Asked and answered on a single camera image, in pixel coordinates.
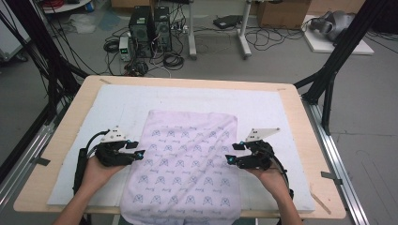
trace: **table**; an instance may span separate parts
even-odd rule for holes
[[[190,32],[188,34],[188,43],[190,47],[190,57],[196,60],[196,46],[195,46],[195,36],[193,34],[193,8],[194,8],[194,0],[190,0],[189,12],[190,12]],[[239,38],[240,44],[243,49],[243,58],[247,59],[249,56],[252,56],[252,52],[250,51],[248,41],[245,37],[246,25],[248,23],[250,8],[252,6],[252,0],[245,0],[245,7],[243,9],[243,20],[242,26],[237,30],[237,37]]]
[[[104,84],[174,86],[196,88],[225,88],[279,92],[287,116],[298,154],[309,182],[315,203],[315,211],[301,214],[302,218],[344,218],[345,210],[333,180],[321,177],[320,172],[329,168],[303,108],[297,89],[292,84],[260,82],[224,82],[157,78],[127,78],[90,76],[85,79],[79,93],[70,105],[64,119],[49,142],[42,157],[51,163],[45,167],[38,165],[32,171],[22,192],[14,203],[20,212],[60,212],[62,206],[47,205],[47,200],[56,182],[65,155],[72,146],[76,134],[86,114],[90,110],[97,93]],[[87,213],[120,214],[118,207],[90,206]],[[244,218],[276,218],[278,214],[261,211],[242,211]]]
[[[46,8],[43,9],[44,13],[46,14],[52,14],[52,13],[58,13],[58,12],[64,12],[64,11],[69,11],[69,10],[73,10],[75,8],[80,8],[84,5],[87,5],[88,8],[86,9],[88,12],[91,12],[92,10],[94,10],[94,6],[93,3],[91,2],[91,0],[81,0],[79,3],[77,4],[69,4],[69,3],[65,3],[62,7],[59,8]]]

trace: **equipment box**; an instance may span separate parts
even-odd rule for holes
[[[136,6],[155,6],[155,0],[111,0],[113,8],[134,8]]]
[[[261,3],[257,21],[261,27],[300,29],[311,0],[283,0],[281,3]]]

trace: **cardboard box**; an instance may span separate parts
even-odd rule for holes
[[[342,10],[345,13],[358,13],[365,0],[313,0],[308,15],[322,16],[328,11]]]
[[[250,6],[249,15],[257,15],[258,6],[260,6],[259,2],[252,1],[252,5]]]
[[[111,0],[112,8],[134,8],[136,6],[155,6],[155,0]]]
[[[279,4],[264,2],[257,11],[261,27],[300,29],[311,0],[283,0]]]

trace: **aluminum rail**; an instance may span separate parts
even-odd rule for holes
[[[47,145],[54,134],[54,123],[43,125],[26,148],[17,164],[12,168],[6,180],[0,187],[0,214],[12,197],[16,188],[20,185],[31,169],[36,165],[35,159],[39,157],[41,150]]]
[[[325,157],[328,160],[329,168],[332,173],[336,175],[337,179],[342,181],[341,185],[337,185],[340,193],[344,197],[349,213],[357,225],[369,225],[369,221],[360,204],[360,200],[352,186],[351,180],[345,170],[342,159],[340,158],[339,151],[330,135],[322,127],[322,113],[318,105],[310,105],[308,102],[303,101],[304,108],[307,110],[308,117],[316,128],[316,135],[318,136],[324,151]]]

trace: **towel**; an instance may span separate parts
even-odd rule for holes
[[[139,224],[232,224],[240,216],[237,167],[227,164],[237,118],[224,113],[151,111],[120,203]]]

